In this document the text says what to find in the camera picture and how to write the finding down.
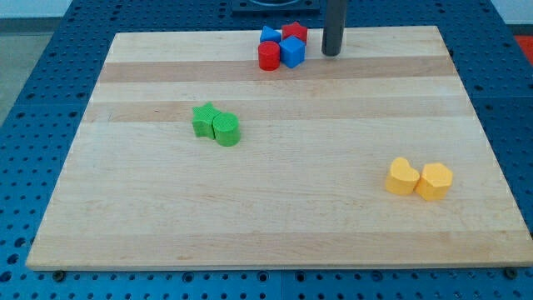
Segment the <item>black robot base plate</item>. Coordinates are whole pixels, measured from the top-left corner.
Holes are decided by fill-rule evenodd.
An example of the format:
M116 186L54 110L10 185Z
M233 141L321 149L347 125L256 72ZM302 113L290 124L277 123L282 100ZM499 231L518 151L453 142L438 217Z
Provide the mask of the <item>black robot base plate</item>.
M318 14L320 0L231 0L232 16Z

